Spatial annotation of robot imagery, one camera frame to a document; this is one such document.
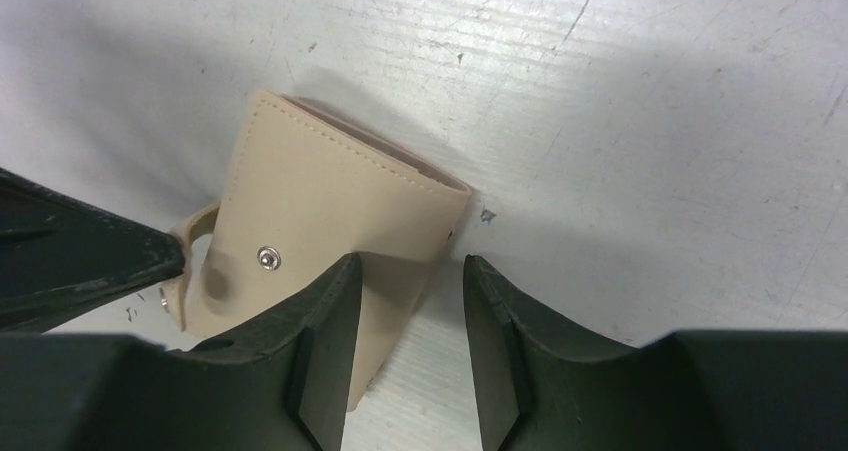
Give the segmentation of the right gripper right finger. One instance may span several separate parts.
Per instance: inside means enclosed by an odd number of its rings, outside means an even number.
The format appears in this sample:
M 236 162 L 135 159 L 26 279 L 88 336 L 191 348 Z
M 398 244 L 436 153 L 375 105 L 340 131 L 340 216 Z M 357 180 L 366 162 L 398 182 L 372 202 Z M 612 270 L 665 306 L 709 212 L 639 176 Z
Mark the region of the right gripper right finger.
M 685 330 L 631 347 L 474 255 L 463 301 L 486 450 L 847 446 L 843 332 Z

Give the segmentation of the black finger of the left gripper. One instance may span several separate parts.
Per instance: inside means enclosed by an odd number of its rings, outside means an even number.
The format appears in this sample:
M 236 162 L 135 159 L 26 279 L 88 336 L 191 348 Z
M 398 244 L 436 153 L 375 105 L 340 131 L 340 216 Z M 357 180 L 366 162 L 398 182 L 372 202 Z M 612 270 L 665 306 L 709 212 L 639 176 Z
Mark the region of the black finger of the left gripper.
M 48 331 L 184 265 L 173 236 L 1 172 L 2 331 Z

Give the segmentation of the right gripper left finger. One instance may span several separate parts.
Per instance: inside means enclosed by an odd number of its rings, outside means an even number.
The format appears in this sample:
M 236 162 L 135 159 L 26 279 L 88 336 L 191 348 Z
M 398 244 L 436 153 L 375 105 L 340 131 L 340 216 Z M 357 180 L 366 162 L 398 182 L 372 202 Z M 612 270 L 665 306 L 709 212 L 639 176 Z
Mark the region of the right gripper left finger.
M 5 450 L 337 450 L 363 266 L 187 351 L 129 335 L 1 338 Z

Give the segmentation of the beige leather card holder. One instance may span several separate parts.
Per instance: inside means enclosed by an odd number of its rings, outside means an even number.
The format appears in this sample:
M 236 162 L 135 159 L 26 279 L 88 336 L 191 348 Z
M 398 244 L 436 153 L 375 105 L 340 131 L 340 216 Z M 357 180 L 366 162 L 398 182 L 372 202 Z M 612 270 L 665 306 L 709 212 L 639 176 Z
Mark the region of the beige leather card holder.
M 177 225 L 185 254 L 209 236 L 199 269 L 161 286 L 177 326 L 229 330 L 311 283 L 339 257 L 363 265 L 347 406 L 393 351 L 471 198 L 425 159 L 311 103 L 263 90 L 251 100 L 222 197 Z

